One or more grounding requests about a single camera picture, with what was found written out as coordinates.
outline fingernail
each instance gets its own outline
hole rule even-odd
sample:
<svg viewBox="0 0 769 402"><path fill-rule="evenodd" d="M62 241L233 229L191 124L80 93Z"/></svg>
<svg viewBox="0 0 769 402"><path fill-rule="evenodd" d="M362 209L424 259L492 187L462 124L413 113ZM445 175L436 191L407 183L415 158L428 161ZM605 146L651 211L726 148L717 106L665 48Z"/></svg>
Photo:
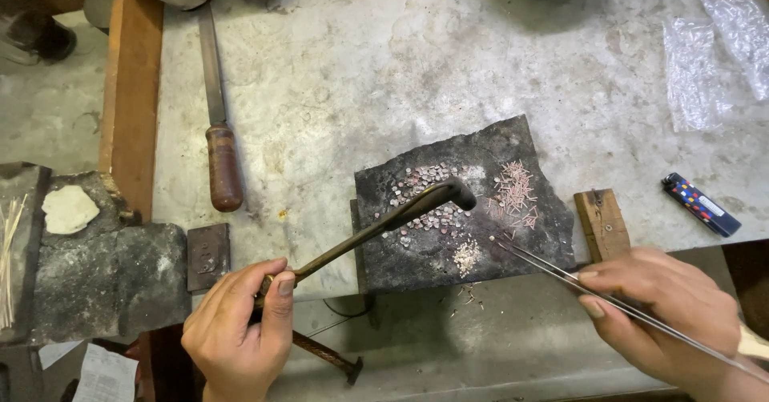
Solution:
<svg viewBox="0 0 769 402"><path fill-rule="evenodd" d="M282 296L289 295L294 291L294 279L283 279L278 284L278 293Z"/></svg>
<svg viewBox="0 0 769 402"><path fill-rule="evenodd" d="M598 276L598 271L581 271L578 273L580 279L589 279Z"/></svg>
<svg viewBox="0 0 769 402"><path fill-rule="evenodd" d="M604 310L601 309L601 306L598 306L598 303L594 301L580 301L580 304L582 305L582 308L585 309L586 312L588 312L588 315L590 315L590 318L593 318L594 320L597 320L599 318L603 318Z"/></svg>

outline blue lighter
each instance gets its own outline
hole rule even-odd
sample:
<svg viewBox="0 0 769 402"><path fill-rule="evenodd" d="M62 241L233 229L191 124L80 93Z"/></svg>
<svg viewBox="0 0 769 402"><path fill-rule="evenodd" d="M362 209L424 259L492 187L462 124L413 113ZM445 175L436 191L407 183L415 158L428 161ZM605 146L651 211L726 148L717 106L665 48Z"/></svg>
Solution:
<svg viewBox="0 0 769 402"><path fill-rule="evenodd" d="M662 187L673 199L684 204L697 219L724 237L730 237L742 226L731 214L677 173L668 175L662 181Z"/></svg>

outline scratched metal surface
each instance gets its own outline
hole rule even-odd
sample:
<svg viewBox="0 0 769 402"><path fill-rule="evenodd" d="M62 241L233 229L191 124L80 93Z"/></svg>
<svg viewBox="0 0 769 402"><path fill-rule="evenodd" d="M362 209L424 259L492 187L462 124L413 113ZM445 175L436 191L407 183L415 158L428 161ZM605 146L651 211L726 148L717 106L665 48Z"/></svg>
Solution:
<svg viewBox="0 0 769 402"><path fill-rule="evenodd" d="M531 174L529 187L536 202L539 218L530 227L510 227L519 217L496 215L497 202L485 198L498 194L495 177L501 176L502 163L521 161ZM460 135L445 141L417 147L378 167L355 173L358 191L358 211L363 227L376 222L375 213L385 214L394 210L389 205L394 197L391 187L402 182L407 167L423 167L445 162L449 166L468 166L458 170L457 176L470 188L478 199L475 209L455 217L461 226L446 227L447 233L437 228L416 230L405 228L376 237L363 245L364 278L362 286L370 293L387 293L409 289L442 287L459 283L481 282L536 273L537 268L517 259L491 240L502 238L507 230L514 233L515 244L545 257L560 268L574 266L572 228L574 215L553 191L553 187L540 170L525 116L514 117L491 124L482 131ZM456 238L449 235L456 231ZM404 247L401 237L411 239ZM476 247L477 261L466 274L462 274L453 257L463 245Z"/></svg>
<svg viewBox="0 0 769 402"><path fill-rule="evenodd" d="M229 222L232 262L297 267L352 232L353 174L525 113L543 174L572 195L612 187L632 244L666 250L767 237L769 121L745 102L719 133L673 133L661 21L699 0L214 0L248 205L209 202L195 13L164 22L154 219ZM740 80L728 90L744 90ZM722 239L660 190L685 175L743 228ZM586 259L579 223L574 253ZM298 299L357 292L354 259Z"/></svg>

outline clear plastic bag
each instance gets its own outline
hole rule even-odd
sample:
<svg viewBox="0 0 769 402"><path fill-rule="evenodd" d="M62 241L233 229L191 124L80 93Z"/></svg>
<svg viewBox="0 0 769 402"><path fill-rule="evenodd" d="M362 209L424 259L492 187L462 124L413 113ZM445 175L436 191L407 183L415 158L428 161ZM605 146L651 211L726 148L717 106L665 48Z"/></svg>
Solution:
<svg viewBox="0 0 769 402"><path fill-rule="evenodd" d="M759 101L769 99L769 23L763 0L702 0Z"/></svg>
<svg viewBox="0 0 769 402"><path fill-rule="evenodd" d="M673 130L718 128L732 105L727 102L716 73L713 23L676 18L663 26Z"/></svg>

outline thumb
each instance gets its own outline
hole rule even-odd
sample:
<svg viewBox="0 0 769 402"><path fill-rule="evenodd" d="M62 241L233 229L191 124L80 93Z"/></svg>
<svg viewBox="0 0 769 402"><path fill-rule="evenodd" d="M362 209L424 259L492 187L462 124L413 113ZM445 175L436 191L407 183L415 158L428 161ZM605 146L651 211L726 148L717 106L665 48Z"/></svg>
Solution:
<svg viewBox="0 0 769 402"><path fill-rule="evenodd" d="M664 357L654 339L620 309L592 295L579 298L598 336L636 368L648 368Z"/></svg>
<svg viewBox="0 0 769 402"><path fill-rule="evenodd" d="M262 346L267 349L291 348L294 317L294 279L292 271L284 271L270 285L264 298Z"/></svg>

